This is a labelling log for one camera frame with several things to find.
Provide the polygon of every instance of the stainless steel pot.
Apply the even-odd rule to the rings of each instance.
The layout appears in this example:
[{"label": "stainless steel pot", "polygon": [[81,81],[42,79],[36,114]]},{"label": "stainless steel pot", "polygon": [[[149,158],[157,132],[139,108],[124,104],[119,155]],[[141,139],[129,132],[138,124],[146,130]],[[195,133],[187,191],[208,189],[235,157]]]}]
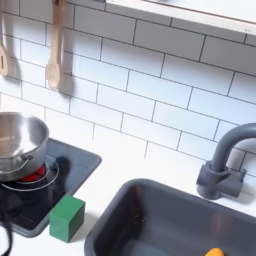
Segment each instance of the stainless steel pot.
[{"label": "stainless steel pot", "polygon": [[0,113],[0,181],[24,178],[40,168],[46,155],[49,130],[36,117]]}]

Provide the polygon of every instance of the sink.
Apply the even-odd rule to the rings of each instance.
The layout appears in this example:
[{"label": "sink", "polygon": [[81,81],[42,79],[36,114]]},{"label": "sink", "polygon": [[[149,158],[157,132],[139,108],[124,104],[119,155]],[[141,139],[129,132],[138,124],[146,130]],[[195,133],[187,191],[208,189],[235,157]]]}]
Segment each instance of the sink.
[{"label": "sink", "polygon": [[255,218],[151,180],[122,186],[85,241],[86,256],[256,255]]}]

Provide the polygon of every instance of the red burner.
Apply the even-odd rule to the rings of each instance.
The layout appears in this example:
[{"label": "red burner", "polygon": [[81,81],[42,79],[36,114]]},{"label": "red burner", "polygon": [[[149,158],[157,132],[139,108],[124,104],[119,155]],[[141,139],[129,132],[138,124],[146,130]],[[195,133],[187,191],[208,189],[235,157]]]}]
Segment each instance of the red burner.
[{"label": "red burner", "polygon": [[32,182],[42,179],[45,176],[46,168],[45,165],[41,166],[35,173],[21,179],[21,182]]}]

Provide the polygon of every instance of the wall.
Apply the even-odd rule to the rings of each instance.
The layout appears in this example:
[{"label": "wall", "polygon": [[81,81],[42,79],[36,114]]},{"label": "wall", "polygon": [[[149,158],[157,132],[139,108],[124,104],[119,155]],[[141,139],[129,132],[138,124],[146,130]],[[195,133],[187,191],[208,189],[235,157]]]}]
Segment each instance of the wall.
[{"label": "wall", "polygon": [[[168,17],[69,0],[65,78],[49,89],[51,0],[3,1],[11,56],[1,110],[44,120],[53,138],[100,143],[141,158],[211,159],[222,135],[256,122],[256,38]],[[256,140],[228,166],[248,169],[256,194]]]}]

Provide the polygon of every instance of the white shelf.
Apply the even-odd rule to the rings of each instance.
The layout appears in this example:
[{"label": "white shelf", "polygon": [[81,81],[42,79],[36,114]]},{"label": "white shelf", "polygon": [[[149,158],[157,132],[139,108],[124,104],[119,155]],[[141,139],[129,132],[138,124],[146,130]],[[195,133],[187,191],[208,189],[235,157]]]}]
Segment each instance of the white shelf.
[{"label": "white shelf", "polygon": [[256,35],[255,0],[232,0],[232,8],[229,9],[226,5],[231,0],[221,0],[223,6],[216,5],[220,0],[214,1],[214,6],[211,5],[213,0],[107,0],[107,3]]}]

